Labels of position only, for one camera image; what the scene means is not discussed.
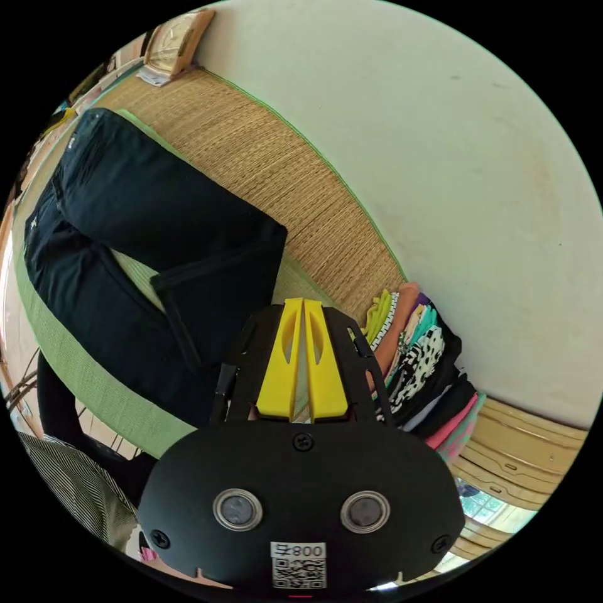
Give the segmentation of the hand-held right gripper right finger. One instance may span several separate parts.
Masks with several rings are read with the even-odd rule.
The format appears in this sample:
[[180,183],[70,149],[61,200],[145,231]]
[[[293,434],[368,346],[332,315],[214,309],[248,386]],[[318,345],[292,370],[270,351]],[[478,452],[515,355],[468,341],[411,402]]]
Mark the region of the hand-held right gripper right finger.
[[307,387],[312,418],[342,418],[348,403],[323,306],[304,300]]

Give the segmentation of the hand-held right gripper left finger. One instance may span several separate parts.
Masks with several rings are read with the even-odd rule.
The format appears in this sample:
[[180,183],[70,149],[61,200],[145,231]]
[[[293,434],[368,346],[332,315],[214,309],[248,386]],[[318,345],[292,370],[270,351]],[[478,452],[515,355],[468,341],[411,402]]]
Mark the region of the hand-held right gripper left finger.
[[302,334],[303,299],[285,300],[256,402],[261,418],[293,418]]

